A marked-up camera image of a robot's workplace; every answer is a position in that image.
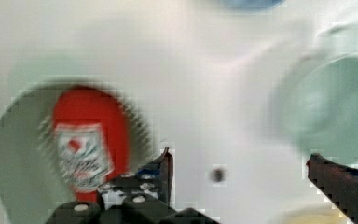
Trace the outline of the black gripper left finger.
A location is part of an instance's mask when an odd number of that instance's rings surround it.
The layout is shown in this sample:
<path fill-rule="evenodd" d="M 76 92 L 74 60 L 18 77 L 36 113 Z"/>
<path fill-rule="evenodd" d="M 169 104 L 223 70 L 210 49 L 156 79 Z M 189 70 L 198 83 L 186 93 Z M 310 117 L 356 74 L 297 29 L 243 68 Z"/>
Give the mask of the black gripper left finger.
<path fill-rule="evenodd" d="M 170 203 L 173 179 L 173 156 L 170 148 L 163 152 L 137 172 L 118 175 L 97 188 L 97 204 L 101 207 L 120 206 L 133 195 L 148 194 Z"/>

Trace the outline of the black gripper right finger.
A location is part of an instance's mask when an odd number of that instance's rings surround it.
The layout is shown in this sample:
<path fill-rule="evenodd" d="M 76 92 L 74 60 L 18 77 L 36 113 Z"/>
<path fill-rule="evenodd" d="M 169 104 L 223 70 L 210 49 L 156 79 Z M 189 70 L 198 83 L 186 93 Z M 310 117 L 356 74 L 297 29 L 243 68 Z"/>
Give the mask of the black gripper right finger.
<path fill-rule="evenodd" d="M 358 169 L 332 162 L 318 153 L 311 154 L 306 165 L 309 181 L 358 224 Z"/>

